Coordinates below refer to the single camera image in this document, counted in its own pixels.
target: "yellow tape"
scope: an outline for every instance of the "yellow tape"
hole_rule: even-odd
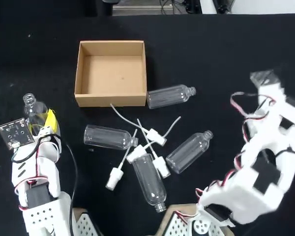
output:
[[[54,133],[57,132],[57,119],[54,114],[54,111],[49,109],[45,126],[50,126]]]

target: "white plastic bracket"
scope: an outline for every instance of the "white plastic bracket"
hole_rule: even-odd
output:
[[[96,231],[87,213],[81,215],[80,219],[77,221],[77,227],[79,236],[99,236],[99,232]]]

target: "floor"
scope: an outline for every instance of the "floor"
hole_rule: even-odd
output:
[[[114,16],[187,14],[182,0],[120,0]]]

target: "bottle neck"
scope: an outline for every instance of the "bottle neck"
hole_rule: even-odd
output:
[[[26,106],[32,106],[36,102],[36,98],[32,93],[27,93],[23,96],[23,101]]]
[[[203,136],[206,140],[210,140],[213,138],[213,134],[211,131],[207,130],[206,132],[203,133]]]
[[[160,213],[166,210],[165,203],[156,204],[154,207],[157,213]]]
[[[185,93],[188,97],[196,95],[197,91],[195,87],[186,88]]]
[[[136,146],[138,145],[138,141],[139,141],[138,138],[131,137],[131,140],[130,140],[130,146],[134,146],[134,147],[136,147]]]

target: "perforated plastic part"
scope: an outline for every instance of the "perforated plastic part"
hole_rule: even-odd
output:
[[[191,226],[191,221],[188,221],[188,225],[186,225],[178,218],[177,214],[174,213],[162,236],[192,236]],[[209,236],[224,236],[220,227],[205,219],[194,221],[194,231],[198,233],[198,235],[205,235],[208,232]]]
[[[178,218],[177,214],[173,214],[163,236],[188,236],[187,225]]]
[[[77,221],[79,236],[98,236],[98,233],[87,213],[83,213]]]

